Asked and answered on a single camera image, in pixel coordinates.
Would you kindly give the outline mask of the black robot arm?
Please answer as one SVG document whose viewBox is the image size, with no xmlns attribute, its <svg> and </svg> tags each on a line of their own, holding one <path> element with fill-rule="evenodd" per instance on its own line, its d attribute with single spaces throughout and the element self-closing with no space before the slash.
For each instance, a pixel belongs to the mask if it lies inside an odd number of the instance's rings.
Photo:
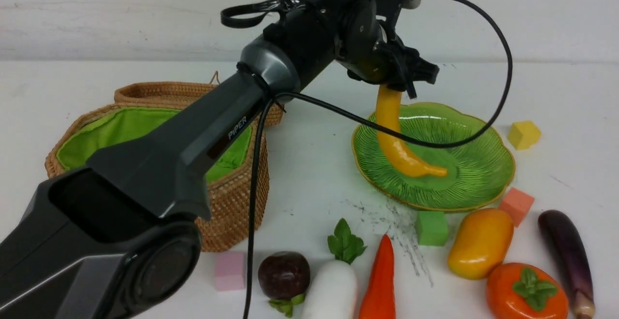
<svg viewBox="0 0 619 319">
<path fill-rule="evenodd" d="M 237 71 L 153 131 L 101 148 L 38 185 L 1 244 L 3 319 L 130 319 L 192 274 L 210 219 L 206 173 L 267 104 L 286 103 L 332 61 L 352 79 L 415 97 L 438 66 L 395 33 L 414 0 L 265 0 L 226 8 L 221 23 L 278 22 L 248 44 Z"/>
</svg>

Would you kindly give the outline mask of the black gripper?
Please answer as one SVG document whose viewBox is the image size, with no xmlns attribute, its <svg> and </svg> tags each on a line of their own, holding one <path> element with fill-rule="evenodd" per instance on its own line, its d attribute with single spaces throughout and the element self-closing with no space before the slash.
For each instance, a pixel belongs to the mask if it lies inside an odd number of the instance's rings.
<svg viewBox="0 0 619 319">
<path fill-rule="evenodd" d="M 413 82 L 434 84 L 439 66 L 404 45 L 385 20 L 350 19 L 346 24 L 346 69 L 349 78 L 387 84 L 390 90 L 417 98 Z"/>
</svg>

